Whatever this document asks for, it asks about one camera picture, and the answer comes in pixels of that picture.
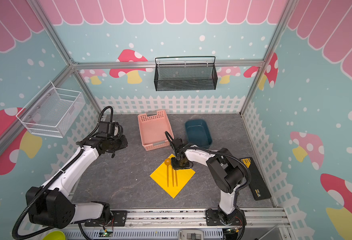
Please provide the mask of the orange plastic spoon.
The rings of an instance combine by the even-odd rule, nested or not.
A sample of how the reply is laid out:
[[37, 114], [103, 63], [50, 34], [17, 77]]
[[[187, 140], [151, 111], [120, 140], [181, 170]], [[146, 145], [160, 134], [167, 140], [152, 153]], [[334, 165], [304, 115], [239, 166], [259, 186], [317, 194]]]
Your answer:
[[169, 187], [169, 167], [171, 165], [171, 159], [165, 159], [164, 164], [166, 165], [167, 187]]

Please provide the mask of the yellow paper napkin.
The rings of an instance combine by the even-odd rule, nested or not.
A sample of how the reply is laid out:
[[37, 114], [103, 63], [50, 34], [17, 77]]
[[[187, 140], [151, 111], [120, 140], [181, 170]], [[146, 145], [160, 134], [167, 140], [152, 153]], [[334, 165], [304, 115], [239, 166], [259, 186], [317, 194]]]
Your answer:
[[169, 187], [167, 187], [167, 177], [166, 177], [166, 165], [163, 163], [150, 175], [150, 177], [173, 199], [179, 194], [179, 192], [186, 186], [189, 180], [195, 174], [195, 171], [192, 169], [187, 170], [176, 170], [178, 175], [178, 187], [173, 187], [172, 183], [172, 166], [169, 167]]

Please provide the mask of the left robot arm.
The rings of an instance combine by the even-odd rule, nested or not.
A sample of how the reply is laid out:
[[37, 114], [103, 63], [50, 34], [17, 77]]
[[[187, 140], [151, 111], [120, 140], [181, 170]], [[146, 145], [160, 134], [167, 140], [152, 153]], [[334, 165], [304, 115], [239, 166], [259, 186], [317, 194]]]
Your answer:
[[82, 141], [70, 160], [40, 187], [32, 187], [26, 193], [27, 206], [20, 214], [12, 229], [15, 240], [25, 240], [52, 229], [63, 229], [71, 224], [81, 226], [89, 220], [105, 228], [113, 224], [115, 218], [110, 204], [93, 201], [74, 204], [68, 198], [70, 191], [86, 169], [101, 155], [128, 146], [123, 127], [113, 120], [113, 115], [103, 120], [104, 113], [113, 111], [105, 107], [95, 129]]

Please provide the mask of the orange plastic knife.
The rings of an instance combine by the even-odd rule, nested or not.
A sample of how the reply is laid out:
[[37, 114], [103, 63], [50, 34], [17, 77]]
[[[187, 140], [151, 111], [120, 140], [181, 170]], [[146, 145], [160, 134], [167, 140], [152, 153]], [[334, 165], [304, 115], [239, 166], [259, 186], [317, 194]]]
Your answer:
[[177, 171], [174, 170], [175, 172], [175, 183], [176, 183], [176, 186], [178, 187], [178, 175], [177, 175]]

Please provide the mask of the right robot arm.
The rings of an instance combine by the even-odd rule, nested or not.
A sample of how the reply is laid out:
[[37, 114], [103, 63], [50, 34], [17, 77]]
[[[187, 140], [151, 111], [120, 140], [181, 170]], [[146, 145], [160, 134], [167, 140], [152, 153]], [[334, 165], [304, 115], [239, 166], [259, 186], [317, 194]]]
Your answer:
[[213, 180], [220, 189], [218, 208], [206, 210], [208, 226], [239, 226], [247, 224], [244, 211], [237, 205], [239, 191], [251, 183], [251, 172], [245, 163], [234, 157], [226, 148], [218, 151], [204, 149], [196, 145], [185, 145], [181, 139], [165, 136], [174, 151], [171, 158], [173, 170], [187, 170], [198, 163], [208, 167]]

